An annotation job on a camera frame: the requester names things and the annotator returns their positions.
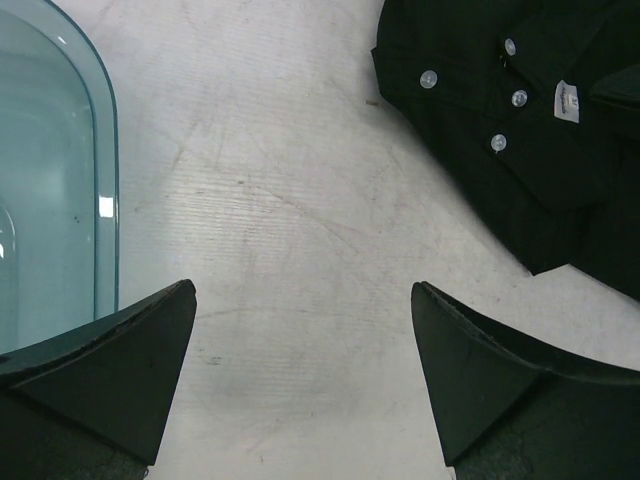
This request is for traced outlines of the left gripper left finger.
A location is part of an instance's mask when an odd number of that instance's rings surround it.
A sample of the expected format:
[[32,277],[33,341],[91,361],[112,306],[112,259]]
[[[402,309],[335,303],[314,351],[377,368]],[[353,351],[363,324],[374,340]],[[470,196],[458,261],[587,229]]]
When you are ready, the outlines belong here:
[[2,478],[144,478],[158,456],[195,314],[195,286],[180,280],[2,354]]

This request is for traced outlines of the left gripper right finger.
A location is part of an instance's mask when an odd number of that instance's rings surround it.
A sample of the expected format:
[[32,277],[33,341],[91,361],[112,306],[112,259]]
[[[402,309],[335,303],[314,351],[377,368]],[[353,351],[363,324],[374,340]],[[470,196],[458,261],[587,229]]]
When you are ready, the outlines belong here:
[[544,343],[429,283],[411,313],[445,464],[458,479],[635,479],[639,374]]

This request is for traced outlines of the black long sleeve shirt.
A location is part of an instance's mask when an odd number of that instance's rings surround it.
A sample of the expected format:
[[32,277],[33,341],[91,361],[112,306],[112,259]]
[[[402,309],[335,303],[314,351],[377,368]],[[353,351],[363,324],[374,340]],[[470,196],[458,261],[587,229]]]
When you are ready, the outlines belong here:
[[530,272],[639,295],[639,5],[388,1],[372,57],[415,128]]

